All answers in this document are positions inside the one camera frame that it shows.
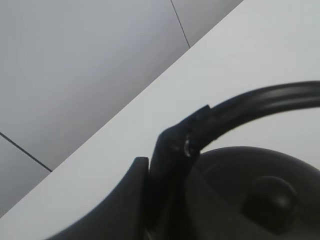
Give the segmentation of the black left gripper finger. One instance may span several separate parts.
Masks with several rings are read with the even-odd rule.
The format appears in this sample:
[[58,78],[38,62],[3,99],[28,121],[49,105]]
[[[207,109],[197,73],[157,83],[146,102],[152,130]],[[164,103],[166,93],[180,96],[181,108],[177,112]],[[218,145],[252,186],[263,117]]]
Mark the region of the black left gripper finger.
[[149,159],[137,157],[112,190],[93,210],[51,240],[143,240]]

